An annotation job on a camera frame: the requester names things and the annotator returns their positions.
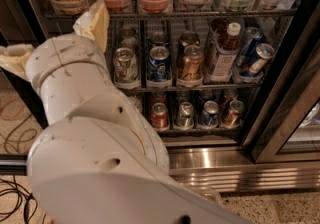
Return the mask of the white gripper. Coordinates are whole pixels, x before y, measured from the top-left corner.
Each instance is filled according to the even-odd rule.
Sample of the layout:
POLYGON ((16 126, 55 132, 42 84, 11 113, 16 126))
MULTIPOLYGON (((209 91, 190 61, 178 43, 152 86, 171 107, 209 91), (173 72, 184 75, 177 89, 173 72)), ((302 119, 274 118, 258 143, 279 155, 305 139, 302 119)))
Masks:
POLYGON ((90 63, 106 69, 103 52, 107 49, 109 21, 105 2, 97 0, 75 21, 77 35, 50 38, 35 50, 31 44, 0 46, 0 67, 28 79, 33 88, 40 88, 49 75, 69 64, 90 63))

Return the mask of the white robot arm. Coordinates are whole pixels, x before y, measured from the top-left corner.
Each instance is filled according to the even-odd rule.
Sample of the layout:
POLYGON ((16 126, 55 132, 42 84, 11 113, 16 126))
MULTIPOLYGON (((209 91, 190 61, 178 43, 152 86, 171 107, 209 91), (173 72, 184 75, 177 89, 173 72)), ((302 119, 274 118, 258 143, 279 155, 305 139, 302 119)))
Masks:
POLYGON ((56 224, 250 224, 170 177, 159 135, 111 80, 108 25, 98 0, 72 33, 1 50, 1 67, 30 82, 45 109, 27 160, 41 208, 56 224))

